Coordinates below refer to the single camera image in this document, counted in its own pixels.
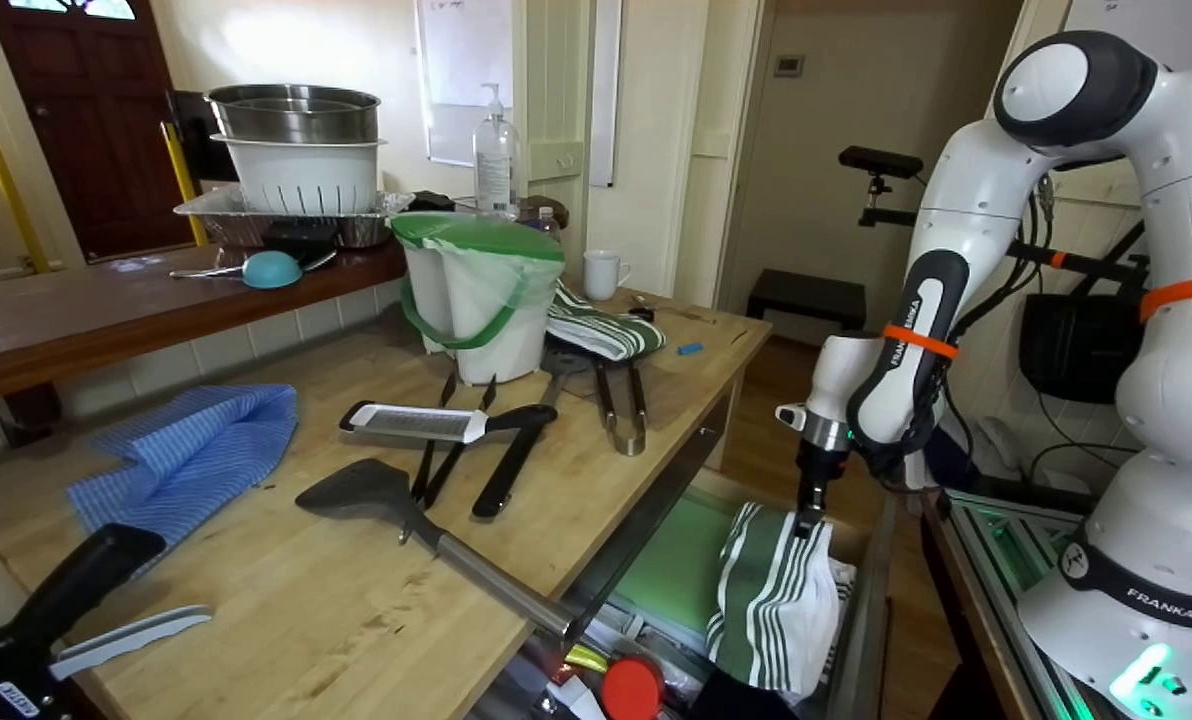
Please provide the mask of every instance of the floor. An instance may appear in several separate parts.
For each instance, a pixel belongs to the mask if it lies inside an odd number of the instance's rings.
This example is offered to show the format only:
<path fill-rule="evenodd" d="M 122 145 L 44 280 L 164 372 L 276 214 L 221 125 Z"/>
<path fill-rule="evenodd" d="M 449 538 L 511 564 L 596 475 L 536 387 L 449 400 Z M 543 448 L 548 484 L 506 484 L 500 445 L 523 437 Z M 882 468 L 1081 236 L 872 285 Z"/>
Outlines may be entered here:
<path fill-rule="evenodd" d="M 796 430 L 772 421 L 778 402 L 804 400 L 811 349 L 770 339 L 735 408 L 728 457 L 720 472 L 765 497 L 796 497 Z M 834 484 L 829 511 L 859 532 L 884 504 L 884 488 L 853 458 L 850 475 Z M 923 720 L 955 666 L 955 643 L 943 628 L 930 564 L 919 557 L 915 511 L 905 517 L 893 549 L 893 637 L 884 666 L 884 720 Z"/>

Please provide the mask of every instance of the blue rag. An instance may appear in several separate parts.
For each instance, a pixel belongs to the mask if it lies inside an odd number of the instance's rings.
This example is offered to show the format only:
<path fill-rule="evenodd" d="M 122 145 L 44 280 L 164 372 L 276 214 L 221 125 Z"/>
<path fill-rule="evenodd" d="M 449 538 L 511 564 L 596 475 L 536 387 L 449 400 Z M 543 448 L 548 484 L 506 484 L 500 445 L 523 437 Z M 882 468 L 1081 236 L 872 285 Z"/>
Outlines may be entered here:
<path fill-rule="evenodd" d="M 207 385 L 101 440 L 125 468 L 71 484 L 89 532 L 150 529 L 164 551 L 276 472 L 302 421 L 289 385 Z"/>

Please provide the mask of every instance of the wooden shelf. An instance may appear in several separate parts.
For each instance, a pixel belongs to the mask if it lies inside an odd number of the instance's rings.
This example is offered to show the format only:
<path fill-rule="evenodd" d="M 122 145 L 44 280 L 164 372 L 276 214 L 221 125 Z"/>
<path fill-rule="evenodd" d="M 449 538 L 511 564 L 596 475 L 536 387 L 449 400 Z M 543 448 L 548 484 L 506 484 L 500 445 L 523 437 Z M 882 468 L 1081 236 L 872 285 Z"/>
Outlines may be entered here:
<path fill-rule="evenodd" d="M 253 292 L 237 277 L 167 277 L 172 266 L 207 266 L 212 253 L 164 249 L 4 280 L 0 395 L 403 277 L 398 242 L 345 253 L 285 292 Z"/>

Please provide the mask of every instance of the tongs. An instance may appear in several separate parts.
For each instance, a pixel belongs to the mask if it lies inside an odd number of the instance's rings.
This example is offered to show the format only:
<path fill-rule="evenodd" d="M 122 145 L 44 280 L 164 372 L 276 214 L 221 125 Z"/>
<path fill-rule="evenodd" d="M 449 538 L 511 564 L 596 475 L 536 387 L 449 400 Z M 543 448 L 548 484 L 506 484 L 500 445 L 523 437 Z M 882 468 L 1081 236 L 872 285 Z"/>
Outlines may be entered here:
<path fill-rule="evenodd" d="M 616 452 L 623 457 L 641 457 L 645 452 L 645 385 L 641 385 L 641 368 L 635 359 L 620 363 L 627 372 L 627 410 L 620 421 L 620 402 L 613 400 L 607 387 L 607 363 L 596 363 L 596 402 L 599 402 L 599 421 L 603 430 L 613 440 Z"/>

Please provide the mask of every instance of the dish rack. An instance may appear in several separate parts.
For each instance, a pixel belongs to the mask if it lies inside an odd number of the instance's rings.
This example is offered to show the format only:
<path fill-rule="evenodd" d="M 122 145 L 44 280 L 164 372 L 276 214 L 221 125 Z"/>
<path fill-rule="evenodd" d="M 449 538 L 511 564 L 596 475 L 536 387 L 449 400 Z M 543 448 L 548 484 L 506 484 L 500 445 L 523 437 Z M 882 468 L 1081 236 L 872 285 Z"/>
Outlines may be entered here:
<path fill-rule="evenodd" d="M 216 184 L 205 195 L 177 203 L 172 212 L 200 218 L 207 241 L 221 249 L 262 249 L 264 230 L 276 218 L 337 218 L 342 249 L 374 249 L 389 241 L 389 208 L 403 208 L 403 195 L 377 195 L 377 203 L 349 208 L 349 212 L 342 212 L 337 203 L 321 203 L 321 208 L 310 208 L 310 203 L 294 212 L 272 212 L 267 203 L 264 208 L 250 203 L 250 192 L 241 184 Z"/>

